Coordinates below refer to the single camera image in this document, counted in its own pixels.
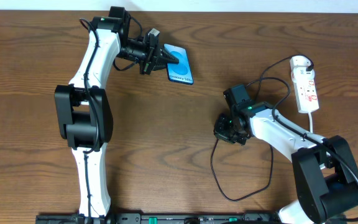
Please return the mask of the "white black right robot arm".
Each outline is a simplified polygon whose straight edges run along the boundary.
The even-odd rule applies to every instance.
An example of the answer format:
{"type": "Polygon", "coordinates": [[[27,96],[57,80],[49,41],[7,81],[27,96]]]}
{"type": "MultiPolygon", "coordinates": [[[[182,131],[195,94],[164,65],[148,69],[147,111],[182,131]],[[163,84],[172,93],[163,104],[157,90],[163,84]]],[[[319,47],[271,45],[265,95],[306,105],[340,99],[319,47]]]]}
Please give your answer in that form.
{"type": "Polygon", "coordinates": [[[343,214],[358,206],[358,167],[344,138],[325,138],[297,126],[267,102],[255,103],[243,84],[223,95],[230,114],[216,120],[216,138],[241,145],[257,138],[292,164],[297,199],[277,212],[279,222],[352,221],[343,214]]]}

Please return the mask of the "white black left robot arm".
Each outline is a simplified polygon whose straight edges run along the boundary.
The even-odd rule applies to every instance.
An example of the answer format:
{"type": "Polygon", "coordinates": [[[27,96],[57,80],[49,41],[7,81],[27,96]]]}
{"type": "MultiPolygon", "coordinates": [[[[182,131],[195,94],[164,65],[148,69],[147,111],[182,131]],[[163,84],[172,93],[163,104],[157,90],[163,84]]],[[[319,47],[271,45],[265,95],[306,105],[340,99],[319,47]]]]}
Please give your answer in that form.
{"type": "Polygon", "coordinates": [[[159,42],[160,32],[151,29],[129,37],[134,18],[123,7],[113,6],[106,17],[80,19],[89,35],[82,63],[67,85],[55,89],[60,135],[74,155],[80,183],[79,216],[86,222],[107,217],[111,198],[106,182],[106,148],[113,132],[106,84],[115,60],[121,58],[149,75],[179,59],[159,42]]]}

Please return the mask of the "blue Galaxy smartphone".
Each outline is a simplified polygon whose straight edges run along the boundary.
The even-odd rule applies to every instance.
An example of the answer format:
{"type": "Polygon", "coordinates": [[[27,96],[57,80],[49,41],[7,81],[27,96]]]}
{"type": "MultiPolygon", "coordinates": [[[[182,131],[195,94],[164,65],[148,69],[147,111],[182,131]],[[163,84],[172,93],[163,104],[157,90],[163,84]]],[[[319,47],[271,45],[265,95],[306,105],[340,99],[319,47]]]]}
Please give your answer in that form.
{"type": "Polygon", "coordinates": [[[194,84],[191,74],[190,63],[184,48],[170,44],[164,45],[165,49],[178,59],[178,63],[167,64],[167,75],[171,82],[192,85],[194,84]]]}

